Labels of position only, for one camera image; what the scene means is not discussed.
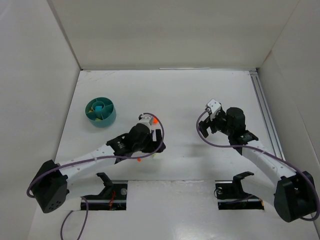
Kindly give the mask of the teal small lego brick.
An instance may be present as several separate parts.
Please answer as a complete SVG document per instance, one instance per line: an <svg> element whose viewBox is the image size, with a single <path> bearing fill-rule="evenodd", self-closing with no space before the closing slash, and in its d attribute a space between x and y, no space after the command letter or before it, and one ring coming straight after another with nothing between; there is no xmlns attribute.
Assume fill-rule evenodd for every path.
<svg viewBox="0 0 320 240"><path fill-rule="evenodd" d="M102 109L103 109L102 106L96 106L94 110L95 110L96 112L100 112Z"/></svg>

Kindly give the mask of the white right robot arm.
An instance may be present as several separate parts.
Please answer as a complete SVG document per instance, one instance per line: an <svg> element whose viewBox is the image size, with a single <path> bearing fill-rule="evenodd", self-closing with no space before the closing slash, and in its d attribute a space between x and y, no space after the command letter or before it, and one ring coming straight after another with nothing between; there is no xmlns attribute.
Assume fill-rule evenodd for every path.
<svg viewBox="0 0 320 240"><path fill-rule="evenodd" d="M301 171L291 163L269 153L259 138L246 129L246 118L242 109L230 107L223 110L220 102L211 99L203 112L206 119L198 118L196 130L208 145L206 138L220 132L227 136L227 148L236 150L251 161L270 183L259 182L254 173L246 171L233 176L227 187L216 185L217 198L227 204L236 204L250 197L260 198L271 204L279 217L287 223L301 219L308 222L320 216L320 198L314 179L307 171Z"/></svg>

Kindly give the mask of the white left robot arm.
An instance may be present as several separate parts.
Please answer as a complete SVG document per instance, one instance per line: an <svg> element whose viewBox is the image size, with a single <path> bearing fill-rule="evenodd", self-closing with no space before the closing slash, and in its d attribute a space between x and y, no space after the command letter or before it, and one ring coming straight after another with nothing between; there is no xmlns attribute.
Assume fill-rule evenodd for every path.
<svg viewBox="0 0 320 240"><path fill-rule="evenodd" d="M163 125L138 122L128 133L107 141L84 156L65 162L44 162L26 194L34 198L46 214L74 198L113 199L117 189L104 168L124 160L135 160L135 153L142 153L142 158L148 158L165 149Z"/></svg>

